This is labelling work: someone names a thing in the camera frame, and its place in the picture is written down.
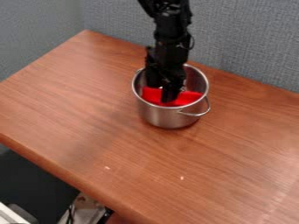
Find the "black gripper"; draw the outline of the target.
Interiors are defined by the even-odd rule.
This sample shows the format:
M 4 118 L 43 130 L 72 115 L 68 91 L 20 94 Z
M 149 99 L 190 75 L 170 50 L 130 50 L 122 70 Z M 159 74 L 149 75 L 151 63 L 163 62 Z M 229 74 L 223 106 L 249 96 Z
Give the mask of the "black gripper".
M 183 64 L 193 48 L 190 0 L 138 0 L 154 20 L 154 46 L 146 48 L 145 73 L 150 88 L 163 87 L 162 102 L 173 102 L 186 80 Z

